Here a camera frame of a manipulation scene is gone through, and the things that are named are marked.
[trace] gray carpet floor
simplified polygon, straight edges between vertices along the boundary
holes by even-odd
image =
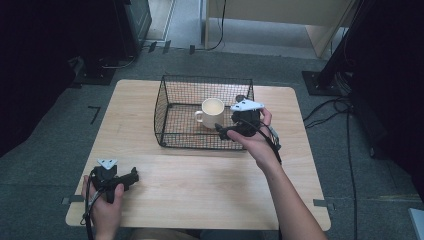
[[[326,62],[233,53],[161,49],[143,51],[130,66],[118,69],[110,86],[67,89],[30,138],[4,155],[0,174],[0,239],[86,239],[83,227],[65,223],[62,198],[74,193],[105,110],[120,79],[160,80],[165,74],[251,78],[254,85],[295,89],[302,115],[332,97],[309,96],[301,71],[320,71]],[[101,107],[96,112],[88,106]],[[335,112],[332,106],[313,119]],[[410,176],[390,160],[369,157],[367,139],[354,115],[349,119],[353,174],[357,194],[358,239],[416,239],[408,208],[424,210]],[[346,115],[307,130],[329,204],[330,239],[354,239],[354,190],[347,148]],[[124,239],[130,229],[121,229]],[[264,232],[277,239],[276,231]]]

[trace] black cord on floor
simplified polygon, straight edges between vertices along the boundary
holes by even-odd
[[[128,67],[129,65],[131,65],[131,64],[134,62],[134,60],[135,60],[135,57],[133,56],[133,57],[131,58],[131,60],[130,60],[127,64],[120,65],[120,66],[102,66],[102,68],[105,68],[105,69],[119,69],[119,68],[126,68],[126,67]]]
[[[225,7],[226,6],[227,6],[227,0],[224,0],[224,7],[222,8],[222,18],[221,18],[221,38],[219,39],[219,42],[214,47],[205,49],[206,51],[212,51],[215,48],[217,48],[221,44],[222,39],[224,38],[224,19],[225,19]]]
[[[354,228],[354,240],[358,239],[358,201],[356,199],[356,184],[355,184],[355,177],[353,175],[353,166],[352,166],[352,154],[350,149],[350,125],[349,125],[349,118],[350,118],[350,112],[348,111],[346,114],[346,133],[347,133],[347,156],[349,159],[349,168],[350,168],[350,178],[352,181],[352,188],[353,188],[353,228]]]
[[[332,119],[333,117],[335,117],[338,114],[346,113],[347,154],[348,154],[350,178],[351,178],[352,190],[353,190],[353,228],[354,228],[353,234],[354,234],[354,240],[356,240],[356,239],[358,239],[358,202],[357,202],[357,197],[356,197],[355,177],[354,177],[354,174],[353,174],[352,153],[351,153],[351,147],[350,147],[350,124],[349,124],[350,113],[352,112],[352,106],[348,103],[348,98],[346,98],[346,97],[339,97],[339,98],[336,98],[336,99],[331,99],[331,100],[328,100],[324,103],[321,103],[320,105],[315,107],[311,111],[311,113],[303,119],[303,121],[305,122],[306,120],[311,118],[312,115],[315,112],[317,112],[320,108],[322,108],[324,105],[326,105],[328,103],[333,103],[333,107],[336,110],[336,113],[330,115],[329,117],[327,117],[325,119],[315,120],[315,121],[305,125],[305,128],[306,129],[312,128],[316,125],[327,122],[328,120]],[[339,109],[337,107],[337,103],[342,103],[343,105],[346,106],[346,108],[345,109]]]

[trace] person's right hand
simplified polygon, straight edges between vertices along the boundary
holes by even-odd
[[[271,124],[272,114],[266,108],[263,108],[260,111],[263,115],[262,123],[269,126]],[[267,127],[262,126],[260,130],[266,136],[270,136],[270,132]],[[262,171],[264,171],[266,167],[273,166],[275,163],[279,164],[274,151],[272,151],[271,147],[260,133],[257,132],[252,137],[245,137],[236,131],[229,130],[227,135],[232,140],[242,144],[243,147],[249,151],[250,155],[252,155],[252,157],[256,160],[256,164],[260,169],[262,169]]]

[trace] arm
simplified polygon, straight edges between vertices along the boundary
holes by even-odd
[[[266,109],[262,109],[261,112],[264,115],[263,123],[270,125],[271,113]],[[262,127],[261,131],[269,136],[266,127]],[[264,137],[259,133],[253,137],[244,137],[235,131],[228,131],[227,135],[241,143],[263,171],[283,239],[326,239],[318,222],[303,203]]]
[[[87,199],[88,176],[84,176],[84,183],[82,186],[81,195]],[[96,190],[93,184],[90,186],[90,198],[94,195]],[[115,199],[113,204],[106,202],[102,197],[98,198],[93,205],[91,218],[96,228],[96,240],[112,240],[115,238],[121,223],[122,215],[122,197],[124,195],[124,185],[119,184],[115,188]]]

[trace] white mug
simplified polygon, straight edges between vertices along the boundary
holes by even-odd
[[[224,125],[224,103],[218,98],[208,98],[202,103],[202,111],[194,113],[197,122],[207,128],[215,129],[215,123]]]

